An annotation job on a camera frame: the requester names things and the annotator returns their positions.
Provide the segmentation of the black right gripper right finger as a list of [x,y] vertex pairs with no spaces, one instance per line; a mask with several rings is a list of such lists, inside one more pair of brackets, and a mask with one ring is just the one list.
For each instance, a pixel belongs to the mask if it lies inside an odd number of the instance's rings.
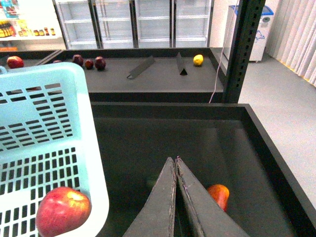
[[178,188],[195,237],[247,237],[248,234],[217,204],[181,158],[175,160]]

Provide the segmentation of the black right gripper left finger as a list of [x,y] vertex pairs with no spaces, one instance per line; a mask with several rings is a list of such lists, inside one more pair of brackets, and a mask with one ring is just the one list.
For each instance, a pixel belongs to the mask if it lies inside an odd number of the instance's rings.
[[176,207],[176,168],[167,158],[143,208],[124,233],[125,237],[172,237]]

